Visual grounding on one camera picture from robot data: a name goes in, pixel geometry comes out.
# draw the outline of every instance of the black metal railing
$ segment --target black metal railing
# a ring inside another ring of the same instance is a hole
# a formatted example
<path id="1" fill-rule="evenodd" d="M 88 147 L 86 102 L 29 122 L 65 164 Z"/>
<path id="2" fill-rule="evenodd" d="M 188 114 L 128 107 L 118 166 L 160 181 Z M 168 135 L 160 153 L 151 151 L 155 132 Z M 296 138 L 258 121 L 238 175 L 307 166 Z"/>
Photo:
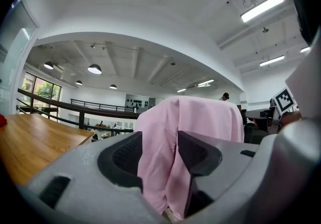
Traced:
<path id="1" fill-rule="evenodd" d="M 24 106 L 16 106 L 16 109 L 19 111 L 27 114 L 29 113 L 39 113 L 39 114 L 44 114 L 48 116 L 48 118 L 54 118 L 59 121 L 67 122 L 73 125 L 77 125 L 80 129 L 99 129 L 99 130 L 104 130 L 104 131 L 112 131 L 112 132 L 124 132 L 124 133 L 130 133 L 133 132 L 131 129 L 110 129 L 110 128 L 103 128 L 103 127 L 97 127 L 97 126 L 90 126 L 84 124 L 85 121 L 85 114 L 91 114 L 91 115 L 98 115 L 98 116 L 105 116 L 105 117 L 113 117 L 113 118 L 123 118 L 123 119 L 137 119 L 139 114 L 133 113 L 133 112 L 126 112 L 126 111 L 117 111 L 117 110 L 106 110 L 106 109 L 96 109 L 96 108 L 89 108 L 86 106 L 79 106 L 75 104 L 70 104 L 66 102 L 60 102 L 52 99 L 47 99 L 44 97 L 41 97 L 39 95 L 27 92 L 22 89 L 18 89 L 18 92 L 30 97 L 30 105 L 26 104 L 25 102 L 21 101 L 20 99 L 17 98 L 19 102 L 21 102 Z M 56 106 L 57 108 L 51 108 L 47 107 L 46 110 L 40 110 L 39 108 L 34 107 L 34 100 L 38 100 L 44 103 L 47 103 L 49 105 Z M 67 119 L 60 118 L 58 116 L 51 115 L 51 111 L 57 111 L 58 108 L 63 108 L 63 109 L 68 109 L 68 110 L 73 110 L 79 112 L 79 122 L 73 122 Z"/>
<path id="2" fill-rule="evenodd" d="M 115 111 L 122 111 L 125 113 L 133 113 L 134 112 L 133 107 L 123 107 L 123 106 L 109 105 L 109 104 L 103 104 L 103 103 L 81 101 L 81 100 L 76 100 L 76 99 L 71 99 L 71 104 L 84 106 L 84 107 L 88 107 L 91 109 L 115 110 Z"/>

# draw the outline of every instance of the pink towel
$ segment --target pink towel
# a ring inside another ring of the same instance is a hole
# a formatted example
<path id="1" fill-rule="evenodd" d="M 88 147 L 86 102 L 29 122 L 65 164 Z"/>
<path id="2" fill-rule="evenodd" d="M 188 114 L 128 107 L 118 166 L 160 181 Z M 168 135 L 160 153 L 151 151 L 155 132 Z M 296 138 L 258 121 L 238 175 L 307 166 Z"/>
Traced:
<path id="1" fill-rule="evenodd" d="M 170 97 L 139 116 L 135 131 L 142 131 L 138 176 L 144 197 L 160 214 L 169 206 L 184 219 L 190 174 L 178 153 L 178 130 L 234 142 L 244 141 L 244 130 L 235 104 L 198 97 Z"/>

